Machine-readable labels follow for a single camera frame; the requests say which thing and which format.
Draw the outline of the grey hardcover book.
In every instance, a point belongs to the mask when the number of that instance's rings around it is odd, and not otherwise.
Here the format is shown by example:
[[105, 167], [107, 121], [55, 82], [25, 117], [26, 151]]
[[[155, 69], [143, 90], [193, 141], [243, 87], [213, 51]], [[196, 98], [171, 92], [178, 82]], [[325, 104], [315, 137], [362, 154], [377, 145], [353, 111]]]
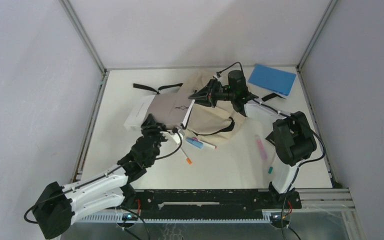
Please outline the grey hardcover book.
[[135, 102], [124, 127], [127, 130], [139, 131], [148, 115], [152, 115], [156, 122], [166, 125], [169, 129], [185, 129], [194, 103], [188, 93], [181, 92], [143, 96]]

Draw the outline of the beige canvas backpack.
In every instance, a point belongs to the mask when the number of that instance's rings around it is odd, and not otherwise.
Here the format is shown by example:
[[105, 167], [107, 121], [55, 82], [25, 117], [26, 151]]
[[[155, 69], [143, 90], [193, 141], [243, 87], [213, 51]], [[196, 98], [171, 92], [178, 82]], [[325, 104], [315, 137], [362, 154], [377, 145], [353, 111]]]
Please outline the beige canvas backpack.
[[[148, 90], [161, 94], [163, 90], [176, 88], [178, 93], [191, 94], [203, 88], [212, 77], [212, 73], [206, 70], [199, 70], [189, 76], [185, 82], [162, 85], [157, 89], [134, 83], [136, 89]], [[206, 107], [195, 103], [192, 106], [187, 127], [184, 129], [189, 138], [196, 138], [202, 142], [217, 145], [231, 139], [237, 134], [246, 117], [234, 110], [229, 101], [218, 101], [216, 107]]]

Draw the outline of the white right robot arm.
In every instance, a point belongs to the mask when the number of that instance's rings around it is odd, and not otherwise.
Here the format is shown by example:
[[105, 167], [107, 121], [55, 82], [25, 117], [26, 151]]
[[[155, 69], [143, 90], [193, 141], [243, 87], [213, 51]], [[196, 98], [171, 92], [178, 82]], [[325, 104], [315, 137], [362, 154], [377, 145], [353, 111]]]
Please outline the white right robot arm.
[[286, 112], [269, 106], [251, 93], [246, 84], [243, 70], [232, 70], [227, 74], [228, 84], [222, 85], [221, 71], [209, 80], [200, 90], [189, 96], [196, 104], [216, 107], [219, 101], [230, 102], [233, 109], [254, 120], [262, 120], [264, 115], [274, 118], [272, 136], [275, 154], [281, 165], [275, 170], [269, 183], [269, 203], [282, 208], [289, 201], [288, 192], [298, 176], [301, 166], [311, 163], [311, 155], [317, 146], [324, 146], [321, 138], [311, 129], [306, 115], [297, 111]]

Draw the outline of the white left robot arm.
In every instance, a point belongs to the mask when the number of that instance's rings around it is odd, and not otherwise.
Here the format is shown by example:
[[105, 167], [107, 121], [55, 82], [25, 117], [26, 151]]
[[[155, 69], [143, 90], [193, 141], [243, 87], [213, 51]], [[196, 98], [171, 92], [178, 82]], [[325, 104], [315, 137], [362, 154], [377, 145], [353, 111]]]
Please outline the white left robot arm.
[[101, 210], [133, 207], [137, 196], [131, 183], [151, 167], [163, 142], [167, 141], [165, 124], [149, 114], [141, 125], [141, 136], [116, 164], [89, 179], [59, 185], [48, 184], [29, 209], [47, 240], [67, 231], [78, 220]]

